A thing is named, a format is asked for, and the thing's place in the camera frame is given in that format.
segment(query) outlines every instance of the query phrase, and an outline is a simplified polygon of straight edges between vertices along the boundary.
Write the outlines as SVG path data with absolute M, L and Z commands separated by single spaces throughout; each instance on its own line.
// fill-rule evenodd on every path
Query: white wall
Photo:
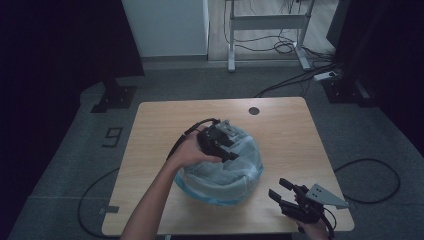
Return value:
M 141 57 L 207 55 L 207 0 L 122 0 Z

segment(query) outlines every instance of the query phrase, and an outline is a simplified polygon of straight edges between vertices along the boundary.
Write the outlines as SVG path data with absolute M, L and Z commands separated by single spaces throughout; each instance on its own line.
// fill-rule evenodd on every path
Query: metal stand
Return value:
M 237 30 L 266 30 L 266 29 L 301 29 L 298 42 L 294 42 L 296 54 L 300 64 L 304 70 L 310 70 L 311 66 L 306 59 L 306 52 L 302 48 L 305 39 L 306 30 L 308 29 L 309 20 L 311 19 L 312 8 L 315 0 L 311 0 L 305 15 L 267 15 L 267 16 L 235 16 L 234 0 L 231 1 L 230 12 L 230 44 L 228 47 L 228 71 L 234 72 L 235 52 L 234 52 L 234 31 Z

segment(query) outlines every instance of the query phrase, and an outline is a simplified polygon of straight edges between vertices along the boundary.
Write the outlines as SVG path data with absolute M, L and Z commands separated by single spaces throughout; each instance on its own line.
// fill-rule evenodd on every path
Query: black curtain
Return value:
M 336 50 L 342 85 L 360 81 L 424 156 L 424 2 L 350 1 Z
M 79 108 L 81 92 L 144 75 L 120 0 L 0 2 L 5 239 Z

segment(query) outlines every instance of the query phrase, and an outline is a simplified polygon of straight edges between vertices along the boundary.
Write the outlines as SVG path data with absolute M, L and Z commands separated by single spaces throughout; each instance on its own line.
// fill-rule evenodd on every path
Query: forearm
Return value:
M 167 161 L 138 203 L 121 239 L 155 239 L 166 200 L 179 166 Z

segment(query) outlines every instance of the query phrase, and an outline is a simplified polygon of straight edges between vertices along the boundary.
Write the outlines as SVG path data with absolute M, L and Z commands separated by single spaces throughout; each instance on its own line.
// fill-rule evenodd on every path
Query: gray floor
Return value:
M 239 67 L 232 74 L 225 67 L 147 70 L 146 77 L 119 79 L 121 85 L 138 87 L 130 109 L 103 114 L 90 110 L 99 102 L 104 87 L 97 84 L 87 89 L 72 126 L 28 197 L 9 239 L 98 239 L 79 226 L 78 203 L 90 184 L 120 166 L 141 102 L 249 98 L 301 72 L 299 66 Z M 299 96 L 307 86 L 293 84 L 264 97 Z M 356 226 L 351 232 L 337 233 L 338 239 L 422 239 L 424 161 L 418 151 L 378 108 L 329 104 L 321 85 L 314 81 L 305 99 L 333 168 L 355 159 L 376 158 L 390 164 L 402 181 L 400 191 L 383 203 L 350 202 Z M 104 148 L 102 145 L 114 141 L 105 138 L 113 127 L 123 127 L 121 139 L 116 148 Z M 368 200 L 384 196 L 395 185 L 393 174 L 373 163 L 351 166 L 337 173 L 337 178 L 344 193 Z M 97 234 L 115 180 L 116 173 L 106 177 L 83 201 L 82 221 Z M 294 239 L 306 237 L 296 233 Z

